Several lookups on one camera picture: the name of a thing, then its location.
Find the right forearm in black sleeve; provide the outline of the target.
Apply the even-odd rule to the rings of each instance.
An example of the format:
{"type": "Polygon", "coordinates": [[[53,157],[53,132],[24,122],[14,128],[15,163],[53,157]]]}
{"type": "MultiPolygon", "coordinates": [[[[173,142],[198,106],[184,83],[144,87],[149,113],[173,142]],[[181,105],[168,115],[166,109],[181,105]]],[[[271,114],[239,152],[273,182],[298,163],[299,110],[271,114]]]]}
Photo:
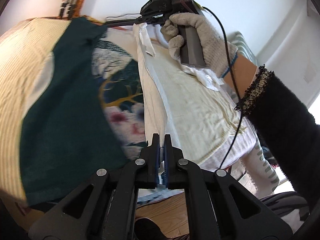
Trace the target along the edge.
{"type": "Polygon", "coordinates": [[[239,55],[224,81],[237,88],[240,111],[258,130],[293,188],[319,202],[319,125],[294,93],[264,66],[239,55]]]}

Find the right hand in grey glove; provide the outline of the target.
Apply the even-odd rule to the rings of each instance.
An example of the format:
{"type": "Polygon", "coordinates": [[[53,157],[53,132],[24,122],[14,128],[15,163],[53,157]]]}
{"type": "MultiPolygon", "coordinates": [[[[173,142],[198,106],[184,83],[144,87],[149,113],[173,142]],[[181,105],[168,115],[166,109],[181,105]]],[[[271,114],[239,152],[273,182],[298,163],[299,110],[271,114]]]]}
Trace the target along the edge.
{"type": "Polygon", "coordinates": [[[168,42],[169,54],[181,59],[181,49],[190,45],[189,53],[195,53],[204,61],[202,68],[211,69],[223,78],[237,59],[238,48],[215,30],[205,16],[183,12],[173,14],[166,20],[161,33],[168,42]]]}

